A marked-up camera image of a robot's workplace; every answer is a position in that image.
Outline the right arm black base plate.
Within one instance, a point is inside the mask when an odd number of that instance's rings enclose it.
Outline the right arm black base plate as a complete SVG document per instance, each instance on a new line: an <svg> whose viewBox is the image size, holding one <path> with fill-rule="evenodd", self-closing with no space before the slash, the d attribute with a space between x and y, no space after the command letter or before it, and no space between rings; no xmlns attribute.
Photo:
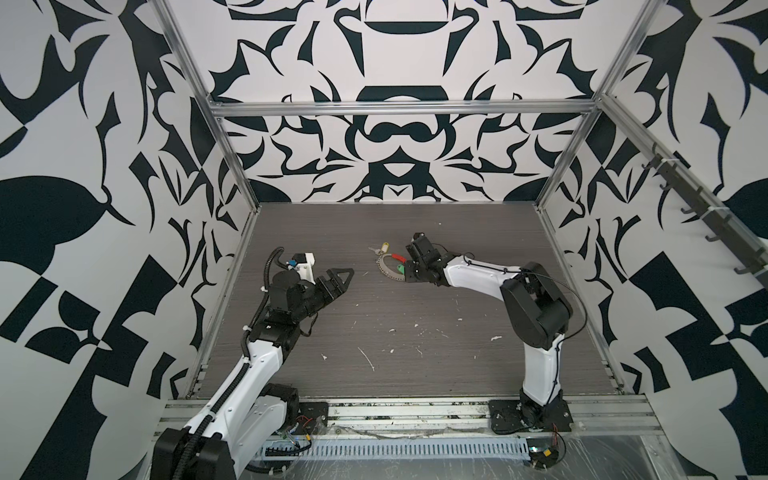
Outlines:
<svg viewBox="0 0 768 480"><path fill-rule="evenodd" d="M570 432L572 415L561 395L541 406L523 396L519 400L490 400L490 428L498 435L522 432Z"/></svg>

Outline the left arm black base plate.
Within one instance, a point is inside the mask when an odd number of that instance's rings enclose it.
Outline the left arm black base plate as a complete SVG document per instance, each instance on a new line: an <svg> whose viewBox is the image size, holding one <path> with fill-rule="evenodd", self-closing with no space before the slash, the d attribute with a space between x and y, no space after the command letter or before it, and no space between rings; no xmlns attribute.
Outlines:
<svg viewBox="0 0 768 480"><path fill-rule="evenodd" d="M329 403L325 401L300 401L295 420L302 433L314 434L326 427Z"/></svg>

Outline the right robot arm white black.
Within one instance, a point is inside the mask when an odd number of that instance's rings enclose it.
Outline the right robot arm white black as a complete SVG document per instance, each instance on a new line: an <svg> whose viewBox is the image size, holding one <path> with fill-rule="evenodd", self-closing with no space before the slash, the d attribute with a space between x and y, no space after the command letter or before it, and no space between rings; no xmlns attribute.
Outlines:
<svg viewBox="0 0 768 480"><path fill-rule="evenodd" d="M467 254L442 253L422 232L406 250L408 283L464 288L503 302L524 344L522 406L538 415L554 407L561 400L561 351L573 307L546 269L536 262L502 266Z"/></svg>

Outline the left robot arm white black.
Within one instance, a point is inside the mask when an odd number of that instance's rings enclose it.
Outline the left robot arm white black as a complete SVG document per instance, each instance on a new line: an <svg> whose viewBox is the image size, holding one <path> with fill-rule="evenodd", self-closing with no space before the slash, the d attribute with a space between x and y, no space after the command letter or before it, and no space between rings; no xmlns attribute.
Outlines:
<svg viewBox="0 0 768 480"><path fill-rule="evenodd" d="M315 322L322 309L345 294L354 271L331 268L315 275L313 254L284 262L283 251L275 248L265 262L263 297L243 328L238 362L197 414L159 436L150 478L237 479L273 434L294 428L298 391L272 378L298 340L311 335L302 322Z"/></svg>

